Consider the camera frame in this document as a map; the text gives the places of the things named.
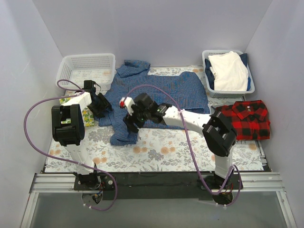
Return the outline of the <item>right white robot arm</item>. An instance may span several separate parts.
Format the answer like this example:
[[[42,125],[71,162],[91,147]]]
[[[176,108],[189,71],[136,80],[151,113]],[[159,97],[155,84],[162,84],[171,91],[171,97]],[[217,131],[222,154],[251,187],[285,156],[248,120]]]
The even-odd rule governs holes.
[[[232,149],[237,133],[231,122],[220,111],[213,114],[198,114],[171,104],[157,104],[146,93],[135,99],[123,97],[120,108],[127,110],[123,119],[127,128],[136,133],[146,121],[166,126],[177,126],[204,136],[208,149],[215,155],[215,184],[225,189],[232,183]]]

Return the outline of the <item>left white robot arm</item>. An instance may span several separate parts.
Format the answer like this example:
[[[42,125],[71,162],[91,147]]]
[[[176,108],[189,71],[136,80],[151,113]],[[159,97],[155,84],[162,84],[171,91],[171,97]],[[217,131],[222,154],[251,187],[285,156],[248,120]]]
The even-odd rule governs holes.
[[[96,93],[97,83],[85,80],[82,90],[76,90],[76,97],[72,97],[62,105],[52,107],[52,134],[53,139],[64,146],[70,153],[73,161],[78,164],[76,176],[81,185],[91,190],[101,189],[102,181],[97,171],[83,165],[96,167],[83,147],[85,125],[82,111],[88,108],[94,117],[105,117],[105,111],[111,111],[112,106],[101,93]]]

